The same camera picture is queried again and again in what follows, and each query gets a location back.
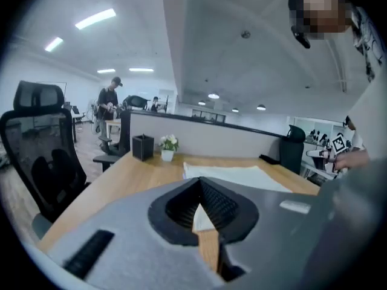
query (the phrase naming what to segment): potted plant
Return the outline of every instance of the potted plant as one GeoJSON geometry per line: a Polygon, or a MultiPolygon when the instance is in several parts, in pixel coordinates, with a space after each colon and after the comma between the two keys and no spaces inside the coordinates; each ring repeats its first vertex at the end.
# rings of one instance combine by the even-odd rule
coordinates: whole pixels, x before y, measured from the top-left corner
{"type": "Polygon", "coordinates": [[[179,140],[175,138],[175,135],[167,135],[160,139],[161,158],[164,161],[171,162],[174,158],[174,153],[179,147],[179,140]]]}

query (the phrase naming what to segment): wooden desk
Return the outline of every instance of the wooden desk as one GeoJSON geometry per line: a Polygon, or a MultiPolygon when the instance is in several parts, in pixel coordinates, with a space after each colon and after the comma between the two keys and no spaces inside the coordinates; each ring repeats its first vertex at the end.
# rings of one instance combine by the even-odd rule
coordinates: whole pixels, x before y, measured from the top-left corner
{"type": "Polygon", "coordinates": [[[110,126],[121,127],[121,119],[106,120],[106,137],[110,138],[110,126]]]}
{"type": "Polygon", "coordinates": [[[183,179],[183,162],[194,166],[258,166],[271,178],[295,193],[316,195],[319,187],[282,166],[272,166],[261,159],[209,158],[175,155],[171,163],[160,155],[141,162],[129,152],[88,186],[62,213],[38,247],[47,252],[62,235],[76,228],[106,204],[136,192],[183,179]]]}

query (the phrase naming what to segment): white flower pot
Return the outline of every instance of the white flower pot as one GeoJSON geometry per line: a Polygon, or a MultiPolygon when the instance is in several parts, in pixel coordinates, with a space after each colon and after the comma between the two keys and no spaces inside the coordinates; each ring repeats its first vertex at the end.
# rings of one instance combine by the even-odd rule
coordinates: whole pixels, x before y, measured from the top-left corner
{"type": "Polygon", "coordinates": [[[164,161],[171,162],[174,158],[174,151],[173,150],[162,150],[161,151],[161,158],[164,161]]]}

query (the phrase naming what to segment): fluorescent light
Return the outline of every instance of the fluorescent light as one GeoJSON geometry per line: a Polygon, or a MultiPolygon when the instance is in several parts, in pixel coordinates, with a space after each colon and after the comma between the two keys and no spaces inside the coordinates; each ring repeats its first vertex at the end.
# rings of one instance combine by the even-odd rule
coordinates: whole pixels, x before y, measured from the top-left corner
{"type": "Polygon", "coordinates": [[[211,99],[219,99],[219,95],[214,93],[214,92],[209,94],[208,97],[211,98],[211,99]]]}
{"type": "Polygon", "coordinates": [[[153,72],[153,69],[148,68],[129,68],[131,72],[153,72]]]}
{"type": "Polygon", "coordinates": [[[98,73],[109,73],[109,72],[115,72],[115,69],[104,69],[104,70],[98,70],[98,73]]]}
{"type": "Polygon", "coordinates": [[[92,15],[90,17],[87,17],[83,21],[79,22],[78,24],[75,24],[75,27],[77,27],[79,30],[90,26],[92,24],[95,24],[96,22],[103,21],[104,19],[108,19],[115,16],[115,12],[112,8],[106,11],[102,11],[98,14],[92,15]]]}
{"type": "Polygon", "coordinates": [[[63,40],[61,38],[56,37],[54,41],[52,41],[50,44],[47,45],[45,50],[52,51],[54,48],[56,48],[62,42],[63,42],[63,40]]]}

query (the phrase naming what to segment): ceiling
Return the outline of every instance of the ceiling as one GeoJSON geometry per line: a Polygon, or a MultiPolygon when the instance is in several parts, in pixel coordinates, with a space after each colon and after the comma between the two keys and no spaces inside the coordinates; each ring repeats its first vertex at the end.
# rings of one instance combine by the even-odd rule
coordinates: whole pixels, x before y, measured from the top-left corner
{"type": "Polygon", "coordinates": [[[187,0],[176,81],[181,101],[205,100],[206,107],[224,111],[237,107],[240,114],[264,104],[271,113],[342,120],[368,84],[364,59],[350,31],[302,47],[290,31],[287,1],[187,0]],[[244,30],[249,39],[241,37],[244,30]],[[220,99],[209,99],[211,92],[220,99]]]}
{"type": "Polygon", "coordinates": [[[164,20],[163,0],[37,0],[15,33],[16,42],[100,79],[98,69],[114,68],[120,77],[135,76],[129,67],[153,68],[159,79],[174,85],[164,20]],[[78,30],[74,25],[113,8],[116,17],[78,30]],[[55,38],[63,43],[51,53],[55,38]]]}

